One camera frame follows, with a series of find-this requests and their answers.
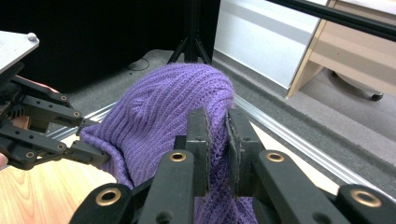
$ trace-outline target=purple knitted fabric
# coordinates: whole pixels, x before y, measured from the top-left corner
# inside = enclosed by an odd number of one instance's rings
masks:
[[[195,199],[195,223],[257,223],[251,199],[230,192],[224,150],[225,115],[233,106],[233,87],[220,71],[204,64],[173,63],[143,77],[98,125],[83,129],[81,139],[102,149],[111,160],[101,169],[133,188],[155,175],[176,135],[187,133],[187,115],[203,107],[212,138],[210,192]]]

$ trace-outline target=screw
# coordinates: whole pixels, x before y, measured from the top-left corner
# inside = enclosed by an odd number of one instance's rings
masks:
[[[37,41],[37,36],[34,33],[27,34],[27,39],[30,41]]]

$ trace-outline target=black metal bracket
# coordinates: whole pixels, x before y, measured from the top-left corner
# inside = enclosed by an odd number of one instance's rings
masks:
[[[209,169],[207,125],[200,122],[205,123],[203,110],[190,113],[187,136],[176,138],[153,178],[132,191],[115,184],[95,189],[71,223],[192,223],[193,197],[210,190],[197,181],[207,180]],[[241,111],[230,109],[226,125],[233,195],[253,197],[259,223],[396,220],[396,204],[373,189],[345,185],[337,196],[318,189],[287,154],[264,148]]]
[[[67,127],[92,123],[69,104],[66,95],[16,77],[21,68],[20,63],[8,68],[7,79],[2,79],[0,89],[0,153],[8,157],[8,165],[29,170],[63,158],[96,166],[104,164],[108,155],[97,148],[79,141],[67,147],[42,135],[50,123]],[[29,117],[28,130],[12,124],[12,119],[21,116]]]

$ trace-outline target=black backdrop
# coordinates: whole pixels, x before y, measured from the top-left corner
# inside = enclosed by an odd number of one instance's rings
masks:
[[[21,76],[68,92],[81,88],[152,49],[176,49],[184,1],[0,1],[0,30],[40,39],[22,61]],[[212,56],[220,0],[202,0],[200,31]]]

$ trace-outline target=white wall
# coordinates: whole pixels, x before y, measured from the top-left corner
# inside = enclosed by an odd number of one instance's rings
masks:
[[[215,49],[288,89],[317,24],[264,0],[222,0]]]

